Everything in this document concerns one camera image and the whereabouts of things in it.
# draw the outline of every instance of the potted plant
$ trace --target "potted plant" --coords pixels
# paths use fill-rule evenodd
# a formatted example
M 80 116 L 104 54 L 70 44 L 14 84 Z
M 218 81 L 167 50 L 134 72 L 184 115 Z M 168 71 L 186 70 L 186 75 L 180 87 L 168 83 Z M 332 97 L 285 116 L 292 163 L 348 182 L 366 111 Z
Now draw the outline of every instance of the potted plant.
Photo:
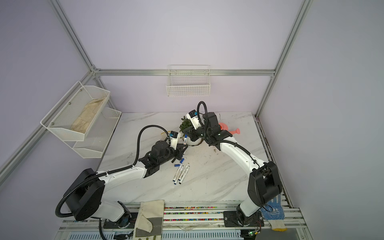
M 186 128 L 192 127 L 191 120 L 187 119 L 185 116 L 181 119 L 183 122 L 180 124 L 180 132 L 183 132 Z M 187 136 L 187 145 L 188 146 L 197 146 L 200 145 L 203 142 L 203 139 L 197 139 L 196 141 L 192 142 L 191 139 Z

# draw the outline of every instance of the whiteboard marker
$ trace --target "whiteboard marker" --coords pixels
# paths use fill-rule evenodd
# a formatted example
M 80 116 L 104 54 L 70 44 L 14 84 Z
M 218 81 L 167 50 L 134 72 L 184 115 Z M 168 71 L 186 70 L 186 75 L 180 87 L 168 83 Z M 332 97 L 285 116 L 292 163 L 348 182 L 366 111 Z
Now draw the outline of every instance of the whiteboard marker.
M 184 171 L 180 174 L 180 176 L 179 176 L 179 181 L 180 181 L 181 178 L 184 176 L 185 171 L 187 170 L 187 167 L 189 167 L 189 163 L 185 166 Z
M 185 173 L 184 173 L 183 177 L 181 178 L 181 180 L 179 181 L 179 184 L 181 184 L 181 183 L 183 182 L 185 176 L 187 175 L 188 170 L 189 170 L 189 166 L 188 166 L 187 169 L 185 170 Z
M 176 174 L 175 174 L 175 176 L 173 177 L 173 181 L 174 181 L 174 182 L 177 180 L 177 177 L 178 177 L 178 174 L 179 174 L 181 168 L 182 168 L 182 166 L 179 166 L 179 168 L 177 169 Z
M 176 179 L 175 179 L 175 181 L 174 181 L 175 185 L 176 185 L 176 182 L 177 182 L 177 180 L 179 179 L 179 177 L 180 177 L 180 175 L 181 175 L 181 172 L 183 171 L 184 166 L 181 165 L 179 168 L 180 168 L 180 171 L 177 172 Z

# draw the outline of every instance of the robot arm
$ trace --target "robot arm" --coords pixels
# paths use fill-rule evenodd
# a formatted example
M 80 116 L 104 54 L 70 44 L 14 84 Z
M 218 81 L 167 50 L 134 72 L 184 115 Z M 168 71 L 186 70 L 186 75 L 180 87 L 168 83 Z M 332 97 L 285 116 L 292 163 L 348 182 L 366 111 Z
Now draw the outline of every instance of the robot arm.
M 187 134 L 192 141 L 203 138 L 209 145 L 213 145 L 218 150 L 228 154 L 249 174 L 248 197 L 237 207 L 239 223 L 246 226 L 257 210 L 282 192 L 276 165 L 273 162 L 265 163 L 258 159 L 239 145 L 232 134 L 226 130 L 221 130 L 215 113 L 206 112 L 203 114 L 204 125 L 200 122 L 195 110 L 187 114 L 186 117 L 191 120 L 193 126 L 185 129 L 183 133 Z M 171 131 L 169 134 L 170 143 L 166 141 L 156 142 L 152 146 L 152 150 L 143 158 L 135 161 L 134 165 L 109 171 L 84 170 L 66 192 L 65 197 L 66 195 L 69 197 L 67 196 L 66 199 L 64 197 L 61 205 L 66 202 L 77 221 L 88 217 L 105 218 L 117 222 L 119 227 L 124 228 L 129 223 L 130 212 L 121 202 L 111 202 L 102 198 L 103 193 L 125 182 L 151 176 L 159 170 L 161 164 L 172 158 L 180 160 L 187 145 L 178 144 L 177 135 L 177 132 Z M 83 184 L 87 179 L 92 179 L 92 181 Z M 67 217 L 67 215 L 60 213 L 61 205 L 57 206 L 56 215 Z

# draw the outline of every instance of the wall-mounted shelf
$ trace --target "wall-mounted shelf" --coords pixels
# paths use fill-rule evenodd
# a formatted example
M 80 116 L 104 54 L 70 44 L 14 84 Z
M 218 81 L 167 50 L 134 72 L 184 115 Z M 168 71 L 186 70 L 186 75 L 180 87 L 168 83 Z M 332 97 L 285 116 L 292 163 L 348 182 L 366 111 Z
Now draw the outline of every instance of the wall-mounted shelf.
M 82 158 L 101 158 L 121 112 L 106 107 L 110 92 L 105 89 L 80 82 L 71 89 L 77 91 L 59 112 L 55 115 L 55 106 L 40 123 Z

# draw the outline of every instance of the vent grille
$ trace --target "vent grille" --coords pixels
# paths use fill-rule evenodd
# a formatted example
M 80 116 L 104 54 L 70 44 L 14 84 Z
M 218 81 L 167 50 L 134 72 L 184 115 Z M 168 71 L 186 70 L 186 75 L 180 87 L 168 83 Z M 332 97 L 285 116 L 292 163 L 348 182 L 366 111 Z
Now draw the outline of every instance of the vent grille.
M 114 235 L 129 234 L 130 232 L 104 232 L 104 236 L 108 240 L 112 240 Z M 68 240 L 88 240 L 101 239 L 99 232 L 71 232 Z M 162 240 L 172 239 L 193 239 L 193 240 L 242 240 L 240 230 L 171 230 L 163 231 Z

